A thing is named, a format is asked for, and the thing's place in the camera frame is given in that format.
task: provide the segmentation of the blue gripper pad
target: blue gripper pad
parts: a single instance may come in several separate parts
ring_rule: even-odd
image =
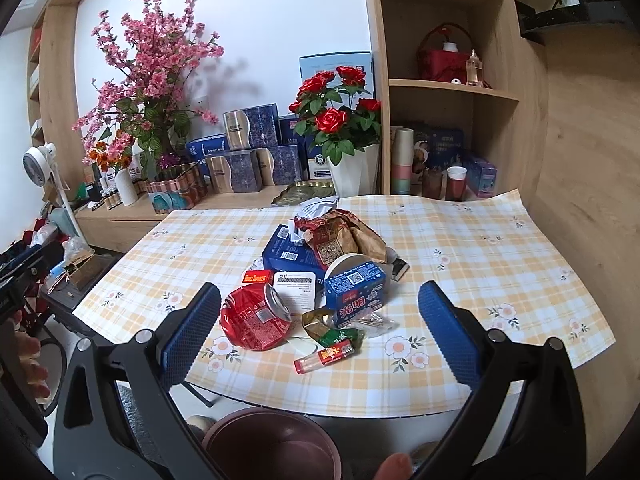
[[[176,310],[171,316],[183,315],[160,351],[160,383],[165,390],[180,384],[189,373],[204,341],[220,316],[220,291],[215,285],[205,283],[184,311]]]
[[[456,380],[474,391],[480,384],[478,348],[456,317],[454,305],[435,282],[423,283],[418,310]]]

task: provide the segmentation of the red basket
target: red basket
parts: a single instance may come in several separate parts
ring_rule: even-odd
[[[471,47],[473,40],[471,35],[460,25],[455,23],[443,23],[427,34],[420,47],[418,47],[418,73],[420,79],[426,81],[441,81],[451,83],[454,79],[459,79],[462,84],[466,84],[466,61],[471,57],[470,52],[449,52],[448,50],[427,50],[427,43],[431,36],[439,32],[443,27],[455,27],[465,33],[469,39]]]

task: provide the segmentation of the vase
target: vase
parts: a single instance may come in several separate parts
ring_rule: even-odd
[[[115,183],[122,205],[131,205],[138,200],[138,194],[136,188],[133,187],[129,170],[120,170],[116,173]]]
[[[337,166],[329,160],[331,178],[338,197],[348,198],[375,192],[380,145],[372,144],[364,150],[356,150],[354,155],[343,153]]]

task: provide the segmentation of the fan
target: fan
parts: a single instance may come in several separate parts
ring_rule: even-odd
[[[78,236],[82,238],[82,241],[88,246],[89,244],[86,243],[86,238],[84,238],[80,230],[78,221],[74,216],[74,212],[69,205],[69,200],[66,199],[65,190],[62,187],[62,181],[60,180],[58,165],[56,163],[55,145],[50,142],[44,146],[29,148],[27,153],[22,157],[22,164],[24,165],[24,170],[27,172],[27,175],[29,175],[29,178],[36,186],[43,187],[49,177],[53,175],[53,182],[65,206],[66,213],[69,215],[69,219],[76,229],[76,233],[78,233]]]

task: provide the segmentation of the table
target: table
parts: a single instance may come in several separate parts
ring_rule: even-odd
[[[300,356],[292,345],[267,352],[234,348],[216,325],[189,382],[251,404],[313,415],[381,418],[459,409],[469,389],[456,382],[416,306],[427,280],[487,329],[531,344],[558,336],[574,367],[614,342],[593,298],[527,215],[517,191],[472,203],[365,196],[340,200],[339,206],[411,265],[380,310],[400,327],[365,340],[360,355],[299,376],[292,362]],[[113,267],[75,314],[107,339],[124,342],[185,307],[203,282],[216,284],[224,297],[294,212],[173,212]]]

